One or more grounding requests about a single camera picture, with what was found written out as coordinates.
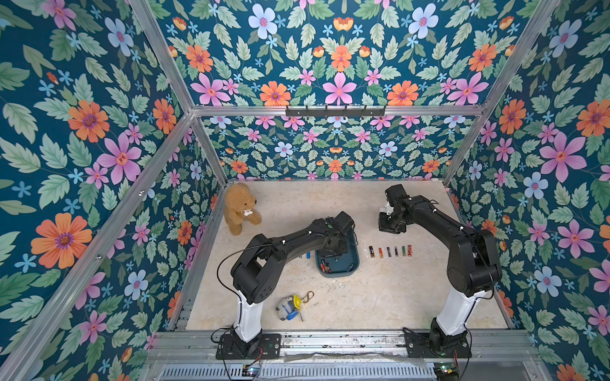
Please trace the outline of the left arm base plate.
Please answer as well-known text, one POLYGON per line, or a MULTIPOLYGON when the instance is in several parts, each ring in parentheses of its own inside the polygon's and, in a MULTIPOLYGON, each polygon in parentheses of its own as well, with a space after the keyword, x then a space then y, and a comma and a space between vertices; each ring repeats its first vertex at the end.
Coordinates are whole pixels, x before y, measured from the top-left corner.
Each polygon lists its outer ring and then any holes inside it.
POLYGON ((274 360, 280 357, 282 336, 260 333, 252 341, 242 341, 236 333, 224 333, 215 354, 217 360, 274 360))

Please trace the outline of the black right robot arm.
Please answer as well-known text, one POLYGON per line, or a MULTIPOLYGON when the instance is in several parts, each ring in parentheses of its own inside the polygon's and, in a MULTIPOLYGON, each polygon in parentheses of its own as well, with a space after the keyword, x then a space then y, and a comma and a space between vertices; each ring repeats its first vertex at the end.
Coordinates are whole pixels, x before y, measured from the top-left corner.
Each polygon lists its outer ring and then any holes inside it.
POLYGON ((430 324, 430 336, 443 341, 462 338, 473 311, 492 295, 502 277, 494 235, 462 225, 423 196, 386 198, 378 218, 381 232, 400 234, 408 226, 418 225, 448 249, 446 275, 452 289, 430 324))

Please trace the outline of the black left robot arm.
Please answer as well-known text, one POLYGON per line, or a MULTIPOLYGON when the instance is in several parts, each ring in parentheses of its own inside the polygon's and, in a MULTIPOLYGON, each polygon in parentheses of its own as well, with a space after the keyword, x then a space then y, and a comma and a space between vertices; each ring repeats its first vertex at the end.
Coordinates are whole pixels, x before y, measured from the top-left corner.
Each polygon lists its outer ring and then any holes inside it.
POLYGON ((319 218, 308 227, 281 237, 255 236, 231 268, 239 298, 234 335, 243 343, 256 341, 262 333, 264 301, 275 291, 284 267, 308 252, 326 257, 348 253, 354 221, 345 213, 319 218))

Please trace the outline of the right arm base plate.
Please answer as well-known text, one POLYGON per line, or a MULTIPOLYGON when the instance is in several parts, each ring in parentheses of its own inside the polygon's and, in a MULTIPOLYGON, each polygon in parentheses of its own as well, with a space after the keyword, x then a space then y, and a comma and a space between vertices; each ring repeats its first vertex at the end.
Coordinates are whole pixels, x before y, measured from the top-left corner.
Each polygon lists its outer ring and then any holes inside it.
POLYGON ((471 355, 467 331, 456 336, 446 336, 441 330, 419 333, 404 327, 403 336, 411 358, 466 359, 471 355))

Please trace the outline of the teal plastic storage box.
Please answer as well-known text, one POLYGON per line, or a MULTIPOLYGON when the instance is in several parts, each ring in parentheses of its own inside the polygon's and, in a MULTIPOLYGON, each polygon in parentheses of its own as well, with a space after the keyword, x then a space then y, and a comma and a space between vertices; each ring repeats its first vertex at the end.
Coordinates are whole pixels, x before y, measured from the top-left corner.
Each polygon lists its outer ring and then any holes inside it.
POLYGON ((360 257, 357 248, 357 236, 352 230, 347 238, 347 251, 337 257, 322 257, 315 252, 316 267, 326 278, 342 278, 351 276, 358 270, 360 257))

